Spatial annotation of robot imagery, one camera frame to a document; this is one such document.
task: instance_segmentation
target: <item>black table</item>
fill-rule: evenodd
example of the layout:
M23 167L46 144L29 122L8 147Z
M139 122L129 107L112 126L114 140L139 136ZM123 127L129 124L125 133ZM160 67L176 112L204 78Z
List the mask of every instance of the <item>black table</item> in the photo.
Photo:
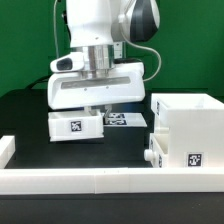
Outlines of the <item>black table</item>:
M149 167L143 152L153 131L150 95L115 105L142 112L148 128L105 128L105 138L51 143L44 90L0 98L0 136L15 135L6 169ZM224 223L223 193L0 196L0 223Z

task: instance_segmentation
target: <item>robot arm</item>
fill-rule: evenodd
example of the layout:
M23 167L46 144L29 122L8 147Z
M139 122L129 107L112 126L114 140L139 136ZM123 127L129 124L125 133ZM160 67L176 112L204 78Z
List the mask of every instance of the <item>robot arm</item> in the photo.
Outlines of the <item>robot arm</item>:
M103 120L107 124L112 104L145 97L143 63L115 65L113 44L151 38L159 27L158 8L155 0L66 3L71 53L51 63L48 104L63 109L49 113L51 141L103 137ZM99 109L91 108L101 105L104 119Z
M155 0L67 0L66 5L72 53L51 63L56 73L111 69L113 42L148 41L159 28Z

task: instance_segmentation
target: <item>black and white sticker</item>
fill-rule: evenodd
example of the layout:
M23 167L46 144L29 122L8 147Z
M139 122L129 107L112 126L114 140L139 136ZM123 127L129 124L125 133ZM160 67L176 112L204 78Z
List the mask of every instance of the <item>black and white sticker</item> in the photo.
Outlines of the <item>black and white sticker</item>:
M107 125L125 126L127 122L126 120L109 120Z
M162 168L163 167L163 158L161 155L159 155L159 167Z
M159 110L160 110L160 104L157 102L157 108L156 108L156 113L159 115Z
M187 166L188 167L202 167L203 153L188 153Z
M124 116L124 114L118 114L118 113L113 114L113 113L110 113L108 118L124 119L125 116Z
M72 132L82 131L82 122L81 121L72 121L71 122L71 131Z
M152 139L150 140L149 148L150 148L150 149L153 149L153 140L152 140Z

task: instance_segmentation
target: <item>black cable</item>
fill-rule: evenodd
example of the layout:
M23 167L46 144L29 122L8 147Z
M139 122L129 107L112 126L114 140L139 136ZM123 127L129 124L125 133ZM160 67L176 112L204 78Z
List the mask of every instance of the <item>black cable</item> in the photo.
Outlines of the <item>black cable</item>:
M39 83L44 83L44 82L48 82L48 79L50 78L50 75L47 76L43 76L39 79L37 79L36 81L32 82L31 84L29 84L28 86L25 87L25 89L32 89L35 85L39 84Z

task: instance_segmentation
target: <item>white container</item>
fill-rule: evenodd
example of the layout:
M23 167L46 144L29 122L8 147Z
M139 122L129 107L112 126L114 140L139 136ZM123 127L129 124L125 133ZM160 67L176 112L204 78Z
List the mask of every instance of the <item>white container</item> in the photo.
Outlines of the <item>white container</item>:
M103 118L99 110L49 113L51 141L103 137Z
M224 167L223 103L206 94L152 94L151 109L145 158L153 167Z

